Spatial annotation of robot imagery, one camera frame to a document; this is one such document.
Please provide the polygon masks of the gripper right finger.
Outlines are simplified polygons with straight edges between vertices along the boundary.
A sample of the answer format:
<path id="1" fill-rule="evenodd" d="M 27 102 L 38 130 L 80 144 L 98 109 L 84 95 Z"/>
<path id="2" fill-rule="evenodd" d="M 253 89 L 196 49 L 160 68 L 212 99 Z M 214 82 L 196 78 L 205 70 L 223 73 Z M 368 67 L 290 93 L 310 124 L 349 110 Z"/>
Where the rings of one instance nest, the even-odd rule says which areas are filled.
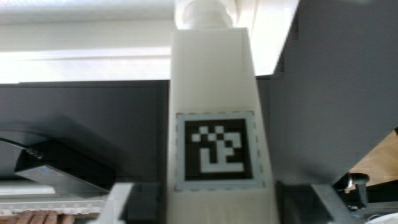
<path id="1" fill-rule="evenodd" d="M 281 224 L 363 224 L 329 184 L 276 187 Z"/>

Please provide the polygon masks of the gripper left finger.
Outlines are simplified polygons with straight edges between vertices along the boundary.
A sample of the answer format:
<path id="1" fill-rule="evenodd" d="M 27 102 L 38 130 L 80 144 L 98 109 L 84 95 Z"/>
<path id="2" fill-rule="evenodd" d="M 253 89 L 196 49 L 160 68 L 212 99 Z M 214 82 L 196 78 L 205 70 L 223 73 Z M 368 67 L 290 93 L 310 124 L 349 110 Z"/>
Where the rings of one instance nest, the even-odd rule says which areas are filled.
<path id="1" fill-rule="evenodd" d="M 118 182 L 95 224 L 162 224 L 159 182 Z"/>

